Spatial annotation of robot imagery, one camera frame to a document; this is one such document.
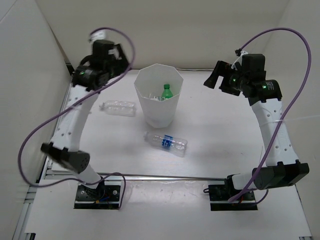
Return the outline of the clear plastic bottle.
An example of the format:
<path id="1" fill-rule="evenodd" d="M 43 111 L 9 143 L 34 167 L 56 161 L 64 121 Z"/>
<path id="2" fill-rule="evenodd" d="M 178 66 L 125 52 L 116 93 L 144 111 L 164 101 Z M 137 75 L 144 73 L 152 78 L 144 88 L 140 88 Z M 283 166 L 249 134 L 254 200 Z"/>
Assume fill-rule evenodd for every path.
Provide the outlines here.
<path id="1" fill-rule="evenodd" d="M 108 100 L 99 104 L 99 110 L 108 115 L 134 117 L 136 103 L 131 101 Z"/>

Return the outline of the crushed green plastic bottle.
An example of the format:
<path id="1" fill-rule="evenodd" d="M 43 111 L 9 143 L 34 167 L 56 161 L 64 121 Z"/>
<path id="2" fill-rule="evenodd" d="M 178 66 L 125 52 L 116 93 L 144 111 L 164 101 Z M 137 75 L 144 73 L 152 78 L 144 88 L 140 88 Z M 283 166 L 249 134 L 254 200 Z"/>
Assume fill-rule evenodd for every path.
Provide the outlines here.
<path id="1" fill-rule="evenodd" d="M 174 95 L 173 95 L 173 93 L 172 93 L 172 91 L 171 91 L 171 89 L 170 89 L 170 85 L 169 85 L 169 84 L 164 84 L 164 85 L 163 85 L 163 92 L 162 92 L 162 94 L 161 94 L 160 100 L 161 100 L 161 101 L 165 101 L 165 100 L 167 100 L 167 99 L 172 98 L 173 96 L 174 96 Z"/>

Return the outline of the clear bottle green blue label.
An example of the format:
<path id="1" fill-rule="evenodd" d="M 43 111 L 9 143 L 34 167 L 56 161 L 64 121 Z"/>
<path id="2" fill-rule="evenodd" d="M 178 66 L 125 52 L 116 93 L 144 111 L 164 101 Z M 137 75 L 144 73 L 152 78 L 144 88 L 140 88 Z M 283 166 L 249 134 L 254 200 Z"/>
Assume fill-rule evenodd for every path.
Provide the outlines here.
<path id="1" fill-rule="evenodd" d="M 157 101 L 157 102 L 163 101 L 163 97 L 161 95 L 158 95 L 158 94 L 154 93 L 154 92 L 145 93 L 143 95 L 143 97 L 146 98 L 146 99 Z"/>

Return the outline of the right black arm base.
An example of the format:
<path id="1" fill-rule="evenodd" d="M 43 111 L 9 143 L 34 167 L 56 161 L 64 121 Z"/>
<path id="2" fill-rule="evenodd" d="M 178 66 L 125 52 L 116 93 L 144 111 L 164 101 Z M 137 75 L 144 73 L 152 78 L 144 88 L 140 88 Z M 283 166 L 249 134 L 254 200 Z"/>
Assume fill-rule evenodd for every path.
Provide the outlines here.
<path id="1" fill-rule="evenodd" d="M 240 193 L 227 184 L 211 184 L 203 190 L 204 194 L 209 195 L 211 211 L 256 211 L 258 209 L 254 192 L 247 190 L 233 202 L 228 200 Z"/>

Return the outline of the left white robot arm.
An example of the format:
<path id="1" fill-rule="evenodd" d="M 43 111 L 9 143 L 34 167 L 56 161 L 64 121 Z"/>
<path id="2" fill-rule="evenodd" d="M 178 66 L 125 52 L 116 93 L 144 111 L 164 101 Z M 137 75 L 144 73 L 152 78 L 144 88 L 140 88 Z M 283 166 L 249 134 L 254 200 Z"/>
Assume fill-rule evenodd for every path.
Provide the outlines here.
<path id="1" fill-rule="evenodd" d="M 129 62 L 121 44 L 109 40 L 96 40 L 92 53 L 84 57 L 72 75 L 67 108 L 58 129 L 41 151 L 55 163 L 69 170 L 83 185 L 93 200 L 100 200 L 105 188 L 98 181 L 101 176 L 90 166 L 90 155 L 80 150 L 80 139 L 90 110 L 97 100 L 95 91 L 108 81 L 121 75 Z"/>

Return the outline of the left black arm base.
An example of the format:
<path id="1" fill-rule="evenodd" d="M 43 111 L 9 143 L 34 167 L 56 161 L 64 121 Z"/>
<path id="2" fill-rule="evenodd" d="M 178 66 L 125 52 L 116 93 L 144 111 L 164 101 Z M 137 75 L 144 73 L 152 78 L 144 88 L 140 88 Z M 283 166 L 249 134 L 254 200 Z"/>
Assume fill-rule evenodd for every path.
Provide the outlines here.
<path id="1" fill-rule="evenodd" d="M 74 209 L 78 210 L 119 210 L 121 205 L 122 181 L 100 183 L 97 189 L 82 184 L 77 186 Z"/>

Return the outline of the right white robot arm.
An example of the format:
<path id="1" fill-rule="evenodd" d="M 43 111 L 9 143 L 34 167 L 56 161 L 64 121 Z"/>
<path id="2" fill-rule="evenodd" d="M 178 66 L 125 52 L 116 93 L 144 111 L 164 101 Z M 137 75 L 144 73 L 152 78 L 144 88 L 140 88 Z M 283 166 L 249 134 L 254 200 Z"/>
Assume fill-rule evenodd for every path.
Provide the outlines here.
<path id="1" fill-rule="evenodd" d="M 310 168 L 295 153 L 284 123 L 282 92 L 275 79 L 266 79 L 263 54 L 241 54 L 234 64 L 217 61 L 204 86 L 233 96 L 244 95 L 257 119 L 265 154 L 258 167 L 249 173 L 227 177 L 224 193 L 235 201 L 248 190 L 290 187 L 304 178 Z"/>

